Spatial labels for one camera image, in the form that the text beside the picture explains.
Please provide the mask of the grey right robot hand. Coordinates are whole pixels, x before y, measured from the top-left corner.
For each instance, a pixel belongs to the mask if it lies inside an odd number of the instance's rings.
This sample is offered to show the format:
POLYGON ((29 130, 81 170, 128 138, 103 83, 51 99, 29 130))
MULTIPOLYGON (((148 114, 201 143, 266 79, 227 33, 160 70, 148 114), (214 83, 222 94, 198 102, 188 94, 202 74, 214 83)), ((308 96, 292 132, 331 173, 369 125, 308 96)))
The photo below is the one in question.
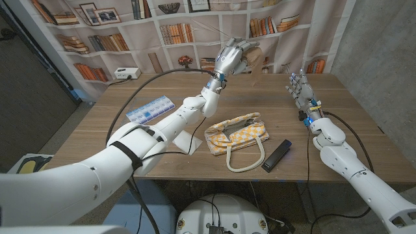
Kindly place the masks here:
POLYGON ((300 69, 299 74, 292 73, 289 77, 289 86, 285 89, 290 93, 299 109, 298 119, 309 127, 314 121, 323 118, 321 102, 317 99, 306 73, 300 69))

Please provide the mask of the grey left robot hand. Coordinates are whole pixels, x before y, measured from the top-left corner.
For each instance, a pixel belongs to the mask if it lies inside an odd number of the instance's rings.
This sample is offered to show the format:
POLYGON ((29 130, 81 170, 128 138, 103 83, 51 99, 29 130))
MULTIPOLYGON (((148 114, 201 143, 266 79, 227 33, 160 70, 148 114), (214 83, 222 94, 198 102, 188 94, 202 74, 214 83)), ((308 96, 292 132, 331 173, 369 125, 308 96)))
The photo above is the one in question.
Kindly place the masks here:
POLYGON ((239 37, 231 38, 218 53, 214 73, 223 81, 229 74, 242 73, 246 67, 254 67, 260 55, 259 42, 250 42, 239 37))

